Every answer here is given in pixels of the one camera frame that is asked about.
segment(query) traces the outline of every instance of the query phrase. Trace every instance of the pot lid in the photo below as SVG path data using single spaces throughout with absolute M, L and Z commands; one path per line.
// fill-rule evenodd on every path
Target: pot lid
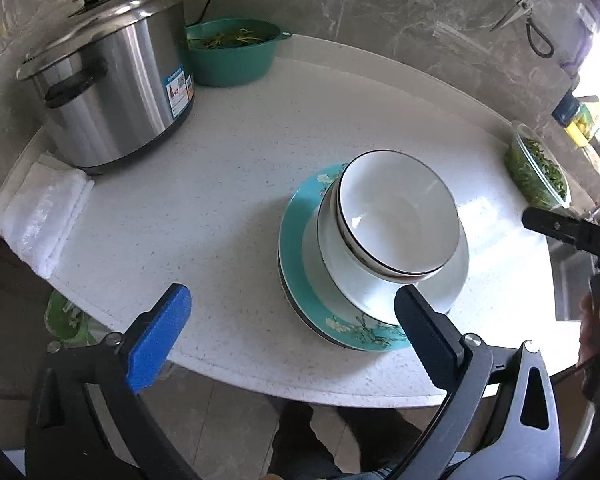
M 27 55 L 18 69 L 19 80 L 45 68 L 121 28 L 172 7 L 182 0 L 82 0 L 82 6 L 50 35 L 53 40 Z

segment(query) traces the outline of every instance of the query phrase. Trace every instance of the stainless steel pot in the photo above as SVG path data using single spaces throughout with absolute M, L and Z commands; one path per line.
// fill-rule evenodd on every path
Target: stainless steel pot
M 84 0 L 18 70 L 68 162 L 101 173 L 176 129 L 194 86 L 182 0 Z

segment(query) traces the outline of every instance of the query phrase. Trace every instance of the pot handle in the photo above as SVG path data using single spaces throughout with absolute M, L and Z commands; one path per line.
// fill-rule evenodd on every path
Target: pot handle
M 47 108 L 59 108 L 73 101 L 107 75 L 107 62 L 97 59 L 85 68 L 51 86 L 45 94 Z
M 280 32 L 280 34 L 278 34 L 275 38 L 273 38 L 272 41 L 288 40 L 292 36 L 293 36 L 292 32 L 283 31 L 283 32 Z

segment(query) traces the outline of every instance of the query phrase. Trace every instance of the rice cooker label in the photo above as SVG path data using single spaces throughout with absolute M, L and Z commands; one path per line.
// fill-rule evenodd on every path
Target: rice cooker label
M 182 113 L 184 108 L 187 107 L 191 99 L 182 65 L 176 72 L 171 74 L 166 81 L 167 97 L 169 98 L 169 104 L 171 105 L 171 114 L 175 119 Z
M 187 95 L 189 96 L 189 100 L 193 99 L 193 83 L 191 81 L 191 76 L 187 77 Z

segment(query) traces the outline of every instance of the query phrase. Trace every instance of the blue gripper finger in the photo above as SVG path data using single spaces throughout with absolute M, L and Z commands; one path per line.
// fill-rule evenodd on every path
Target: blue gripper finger
M 138 317 L 136 322 L 145 315 L 151 315 L 153 319 L 128 352 L 126 380 L 134 393 L 154 383 L 190 314 L 189 289 L 173 283 L 150 313 Z

